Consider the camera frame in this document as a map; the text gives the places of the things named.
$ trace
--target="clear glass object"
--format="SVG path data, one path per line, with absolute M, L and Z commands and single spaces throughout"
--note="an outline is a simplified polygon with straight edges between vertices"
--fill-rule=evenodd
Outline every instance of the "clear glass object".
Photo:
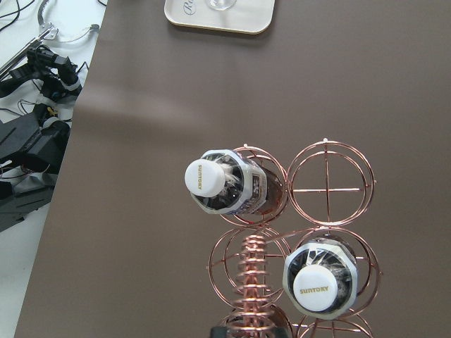
M 217 11 L 225 11 L 229 9 L 237 0 L 205 0 L 206 4 L 209 5 L 210 8 L 216 9 Z

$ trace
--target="black device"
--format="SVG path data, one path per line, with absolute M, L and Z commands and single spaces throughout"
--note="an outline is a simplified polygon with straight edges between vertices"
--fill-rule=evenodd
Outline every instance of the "black device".
M 0 82 L 1 98 L 27 81 L 42 81 L 31 113 L 7 123 L 0 121 L 0 165 L 8 163 L 0 172 L 0 232 L 51 200 L 70 134 L 69 125 L 58 119 L 55 106 L 82 91 L 76 69 L 68 57 L 41 45 L 29 48 L 27 63 L 11 70 L 11 78 Z M 17 168 L 30 175 L 19 183 L 6 180 L 14 176 L 6 173 Z

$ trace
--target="white surface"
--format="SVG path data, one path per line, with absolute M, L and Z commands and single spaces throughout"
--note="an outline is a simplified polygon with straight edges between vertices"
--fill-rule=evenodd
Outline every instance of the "white surface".
M 20 0 L 20 5 L 29 3 Z M 21 14 L 20 19 L 12 26 L 0 32 L 0 65 L 7 62 L 27 42 L 39 32 L 37 23 L 38 0 Z M 0 15 L 16 10 L 15 1 L 2 1 Z M 77 35 L 83 28 L 91 24 L 101 24 L 105 7 L 97 0 L 52 0 L 46 7 L 44 18 L 51 21 L 59 29 L 61 39 Z M 14 15 L 0 19 L 0 27 L 11 21 Z M 97 34 L 90 34 L 82 39 L 67 44 L 48 41 L 45 44 L 55 53 L 69 56 L 70 60 L 81 66 L 84 61 L 91 62 Z M 85 83 L 86 68 L 79 74 L 81 83 Z M 37 89 L 27 82 L 6 98 L 0 99 L 0 107 L 18 111 L 19 99 L 35 101 Z M 73 107 L 66 107 L 64 118 L 69 118 Z M 16 118 L 15 115 L 0 111 L 2 122 Z M 37 246 L 41 237 L 48 206 L 29 214 L 25 221 L 0 232 L 0 338 L 12 338 L 16 330 L 20 309 L 32 264 L 35 260 Z
M 275 0 L 237 0 L 224 11 L 210 8 L 205 0 L 166 0 L 164 13 L 174 25 L 259 34 L 273 18 Z
M 321 265 L 301 269 L 293 282 L 296 300 L 310 311 L 324 311 L 337 298 L 338 285 L 331 271 Z
M 197 196 L 213 197 L 221 192 L 226 183 L 221 165 L 208 160 L 195 160 L 185 172 L 185 184 Z

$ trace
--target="white tray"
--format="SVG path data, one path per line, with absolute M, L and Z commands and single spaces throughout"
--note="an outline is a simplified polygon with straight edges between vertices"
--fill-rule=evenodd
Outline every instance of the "white tray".
M 174 25 L 259 34 L 271 23 L 275 0 L 237 0 L 225 11 L 210 8 L 205 0 L 166 0 L 164 13 Z

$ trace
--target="dark liquid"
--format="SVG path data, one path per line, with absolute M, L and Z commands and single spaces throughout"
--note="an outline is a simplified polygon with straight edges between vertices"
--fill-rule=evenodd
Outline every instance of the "dark liquid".
M 283 196 L 283 184 L 279 177 L 272 171 L 261 167 L 266 174 L 266 181 L 268 182 L 268 190 L 266 192 L 266 201 L 263 206 L 258 208 L 254 213 L 259 215 L 266 215 L 272 213 L 279 207 Z

